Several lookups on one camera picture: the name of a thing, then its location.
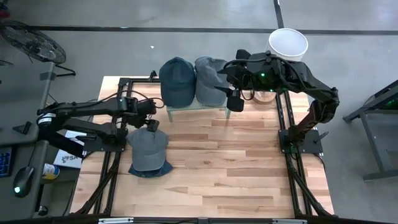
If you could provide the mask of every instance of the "wooden table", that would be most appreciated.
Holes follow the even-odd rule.
[[[119,78],[104,77],[100,99],[117,91]],[[148,97],[160,97],[158,83],[134,84],[133,90]],[[290,96],[298,123],[307,114],[307,96],[295,93]],[[119,166],[112,216],[293,217],[285,158],[277,137],[280,128],[276,108],[275,101],[269,105],[246,101],[244,111],[232,112],[229,120],[221,109],[177,111],[173,123],[169,122],[166,109],[159,109],[153,118],[160,121],[159,129],[170,137],[167,160],[175,168],[154,179],[133,176],[128,173],[132,149],[126,146]],[[110,119],[95,116],[94,122]],[[78,210],[97,187],[103,157],[104,153],[96,152],[83,161],[71,212]],[[326,210],[333,213],[321,162],[311,154],[302,157],[308,187]],[[300,190],[298,194],[304,211]]]

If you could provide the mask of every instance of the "light gray baseball cap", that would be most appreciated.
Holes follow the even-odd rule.
[[[200,57],[195,60],[195,70],[197,71],[196,95],[199,103],[206,106],[220,106],[225,102],[225,93],[214,88],[214,86],[229,87],[226,74],[217,73],[217,71],[223,69],[225,64],[225,60],[211,57]]]
[[[126,136],[132,147],[132,166],[137,171],[162,168],[166,159],[169,137],[161,130],[148,131],[140,128]]]

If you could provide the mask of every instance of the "gray concrete floor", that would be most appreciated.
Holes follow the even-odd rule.
[[[296,29],[397,30],[394,0],[280,0],[285,26]],[[272,0],[11,0],[13,19],[31,25],[277,28]],[[231,60],[237,49],[260,52],[269,34],[176,32],[45,32],[67,53],[65,66],[76,77],[54,81],[58,101],[98,96],[106,75],[148,75],[168,59],[193,62],[209,55]],[[330,134],[322,141],[326,175],[335,213],[345,218],[397,222],[398,177],[364,183],[377,171],[362,124],[342,117],[397,79],[397,36],[308,35],[303,61],[313,74],[339,89],[341,104],[333,121],[318,125]],[[0,59],[30,63],[0,42]],[[50,214],[60,215],[66,186],[52,188]]]

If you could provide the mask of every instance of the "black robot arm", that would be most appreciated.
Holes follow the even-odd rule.
[[[147,125],[149,131],[156,131],[159,122],[147,119],[150,114],[156,114],[153,99],[138,101],[137,98],[109,98],[86,103],[54,103],[38,110],[37,125],[40,138],[48,140],[52,146],[64,149],[78,157],[82,157],[82,150],[71,140],[57,134],[61,129],[87,133],[87,136],[76,137],[84,141],[85,146],[91,146],[90,151],[116,151],[126,144],[127,129],[117,128],[114,123],[95,124],[75,119],[80,116],[110,115],[122,118],[136,128]]]
[[[303,143],[305,133],[315,125],[329,122],[339,105],[338,90],[316,79],[305,63],[284,60],[270,51],[251,55],[245,50],[238,50],[236,60],[228,62],[218,73],[227,74],[227,81],[234,87],[231,90],[216,86],[227,94],[227,107],[231,111],[243,110],[241,90],[278,94],[290,90],[313,97],[315,100],[311,103],[309,114],[298,125],[289,128],[289,142],[295,146]]]

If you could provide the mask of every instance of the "gray baseball cap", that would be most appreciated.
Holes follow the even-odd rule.
[[[220,106],[226,100],[224,92],[217,90],[214,86],[229,87],[226,81],[226,74],[219,74],[217,71],[223,69],[225,60],[211,57],[200,57],[195,60],[197,71],[197,100],[206,106]]]
[[[193,65],[175,57],[159,70],[160,93],[164,104],[174,108],[189,106],[195,97],[196,75]]]
[[[162,168],[166,160],[166,147],[169,137],[161,130],[150,132],[140,128],[126,136],[132,147],[132,166],[137,171]]]

